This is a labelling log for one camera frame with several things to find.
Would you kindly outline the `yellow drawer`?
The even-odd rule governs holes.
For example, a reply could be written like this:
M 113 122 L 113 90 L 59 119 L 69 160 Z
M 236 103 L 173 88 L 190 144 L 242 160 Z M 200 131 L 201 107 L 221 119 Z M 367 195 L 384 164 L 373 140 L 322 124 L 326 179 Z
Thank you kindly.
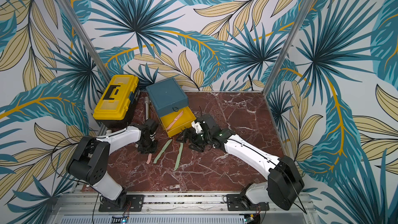
M 173 125 L 173 127 L 170 130 L 166 130 L 168 125 L 174 120 L 174 118 L 181 112 L 183 111 L 182 117 Z M 168 115 L 165 115 L 160 118 L 161 124 L 163 129 L 166 131 L 167 135 L 169 138 L 172 138 L 173 136 L 181 133 L 185 129 L 191 128 L 191 122 L 195 121 L 197 118 L 191 111 L 189 107 L 185 107 L 180 109 L 179 112 L 173 112 Z

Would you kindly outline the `pink knife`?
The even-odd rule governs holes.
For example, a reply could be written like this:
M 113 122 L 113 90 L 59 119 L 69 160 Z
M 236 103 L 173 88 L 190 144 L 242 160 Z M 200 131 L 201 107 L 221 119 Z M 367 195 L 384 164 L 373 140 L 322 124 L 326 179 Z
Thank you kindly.
M 146 164 L 150 164 L 150 163 L 151 163 L 151 159 L 152 159 L 152 154 L 150 153 L 150 154 L 148 155 Z
M 166 130 L 167 130 L 167 131 L 170 130 L 170 129 L 173 127 L 173 125 L 182 117 L 182 115 L 183 115 L 183 111 L 181 111 L 181 112 L 174 118 L 174 120 L 168 125 L 168 127 L 166 128 Z

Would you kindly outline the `teal drawer cabinet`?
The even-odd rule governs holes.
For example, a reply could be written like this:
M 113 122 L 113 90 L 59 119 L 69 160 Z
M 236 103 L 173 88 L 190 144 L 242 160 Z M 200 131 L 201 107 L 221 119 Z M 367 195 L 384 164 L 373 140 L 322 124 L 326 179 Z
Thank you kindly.
M 173 113 L 173 107 L 182 109 L 189 105 L 187 95 L 175 78 L 147 86 L 146 91 L 158 117 Z

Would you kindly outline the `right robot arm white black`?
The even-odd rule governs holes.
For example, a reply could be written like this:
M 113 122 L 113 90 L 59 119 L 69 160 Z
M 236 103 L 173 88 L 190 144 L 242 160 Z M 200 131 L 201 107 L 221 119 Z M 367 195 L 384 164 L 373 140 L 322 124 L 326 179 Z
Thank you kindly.
M 189 148 L 204 152 L 207 146 L 224 151 L 250 165 L 264 178 L 263 183 L 250 183 L 239 194 L 227 195 L 231 211 L 267 211 L 273 202 L 288 211 L 299 199 L 304 182 L 293 159 L 269 154 L 241 138 L 230 129 L 221 129 L 210 114 L 191 122 L 177 140 Z

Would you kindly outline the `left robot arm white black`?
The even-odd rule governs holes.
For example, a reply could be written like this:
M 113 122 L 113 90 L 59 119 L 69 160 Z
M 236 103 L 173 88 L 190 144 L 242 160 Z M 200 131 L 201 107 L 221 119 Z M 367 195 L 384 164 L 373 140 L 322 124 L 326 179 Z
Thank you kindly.
M 107 172 L 109 156 L 130 144 L 136 144 L 142 154 L 154 153 L 159 124 L 147 119 L 144 124 L 130 125 L 122 130 L 97 137 L 82 137 L 66 167 L 67 173 L 83 180 L 102 197 L 117 201 L 121 198 L 123 187 Z

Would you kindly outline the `green knife right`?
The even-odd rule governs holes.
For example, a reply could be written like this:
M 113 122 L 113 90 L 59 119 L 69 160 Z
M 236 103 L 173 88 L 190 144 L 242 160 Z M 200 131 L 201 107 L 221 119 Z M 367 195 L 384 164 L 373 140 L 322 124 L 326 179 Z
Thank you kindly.
M 183 147 L 184 147 L 184 143 L 180 143 L 179 152 L 178 152 L 177 159 L 176 159 L 175 166 L 174 166 L 174 171 L 177 171 L 179 168 Z

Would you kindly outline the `green knife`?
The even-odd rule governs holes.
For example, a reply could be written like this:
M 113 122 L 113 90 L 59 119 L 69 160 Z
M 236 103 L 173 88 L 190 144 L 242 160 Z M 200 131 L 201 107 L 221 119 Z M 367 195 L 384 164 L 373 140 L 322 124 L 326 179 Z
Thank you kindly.
M 164 146 L 162 147 L 161 151 L 157 154 L 157 156 L 155 157 L 153 163 L 156 164 L 158 162 L 158 160 L 160 159 L 160 157 L 165 153 L 166 149 L 168 148 L 168 146 L 172 143 L 172 139 L 168 140 Z
M 184 143 L 180 143 L 179 152 L 178 152 L 177 159 L 176 159 L 175 166 L 174 166 L 174 171 L 177 171 L 179 168 L 183 147 L 184 147 Z

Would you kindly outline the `green knife left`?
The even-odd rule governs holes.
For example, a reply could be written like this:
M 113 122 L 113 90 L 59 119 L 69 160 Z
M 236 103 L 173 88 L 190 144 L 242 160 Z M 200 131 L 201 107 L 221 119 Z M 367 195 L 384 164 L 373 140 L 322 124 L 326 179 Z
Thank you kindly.
M 161 151 L 157 154 L 157 156 L 155 157 L 153 163 L 156 164 L 158 162 L 158 160 L 160 159 L 160 157 L 165 153 L 166 149 L 168 148 L 168 146 L 172 143 L 172 139 L 168 140 L 164 146 L 162 147 Z

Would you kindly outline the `grey metal cylinder tool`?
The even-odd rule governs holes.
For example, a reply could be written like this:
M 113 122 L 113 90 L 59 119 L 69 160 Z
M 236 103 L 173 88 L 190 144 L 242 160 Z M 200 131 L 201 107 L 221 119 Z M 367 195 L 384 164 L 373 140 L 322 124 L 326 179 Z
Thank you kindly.
M 144 103 L 145 103 L 145 120 L 148 120 L 150 118 L 150 99 L 148 96 L 144 98 Z

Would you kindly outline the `yellow black toolbox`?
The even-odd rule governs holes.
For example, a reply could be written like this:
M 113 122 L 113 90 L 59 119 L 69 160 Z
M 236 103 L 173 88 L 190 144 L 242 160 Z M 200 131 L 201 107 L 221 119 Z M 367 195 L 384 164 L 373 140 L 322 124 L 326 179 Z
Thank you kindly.
M 141 90 L 134 75 L 115 75 L 97 103 L 93 118 L 108 129 L 123 129 L 134 118 Z

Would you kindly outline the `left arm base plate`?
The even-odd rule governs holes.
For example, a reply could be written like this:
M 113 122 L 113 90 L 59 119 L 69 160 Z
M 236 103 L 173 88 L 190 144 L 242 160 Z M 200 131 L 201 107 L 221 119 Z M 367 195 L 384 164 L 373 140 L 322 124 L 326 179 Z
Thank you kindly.
M 99 212 L 140 212 L 144 203 L 144 195 L 123 195 L 112 201 L 101 198 Z

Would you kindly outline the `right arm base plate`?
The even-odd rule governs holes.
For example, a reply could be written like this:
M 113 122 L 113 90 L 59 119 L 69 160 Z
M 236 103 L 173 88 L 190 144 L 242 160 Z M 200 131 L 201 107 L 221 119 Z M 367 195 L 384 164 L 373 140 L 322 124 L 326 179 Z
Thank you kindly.
M 227 194 L 222 199 L 227 204 L 228 211 L 269 211 L 268 203 L 254 204 L 240 194 Z

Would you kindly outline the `aluminium front rail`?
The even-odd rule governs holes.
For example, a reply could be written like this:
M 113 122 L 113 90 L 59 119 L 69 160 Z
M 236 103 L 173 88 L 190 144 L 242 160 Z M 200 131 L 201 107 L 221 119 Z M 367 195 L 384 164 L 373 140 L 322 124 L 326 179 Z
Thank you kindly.
M 301 194 L 284 211 L 270 199 L 245 210 L 233 204 L 228 192 L 133 192 L 128 210 L 100 212 L 96 194 L 61 196 L 47 220 L 49 224 L 319 224 L 309 194 Z

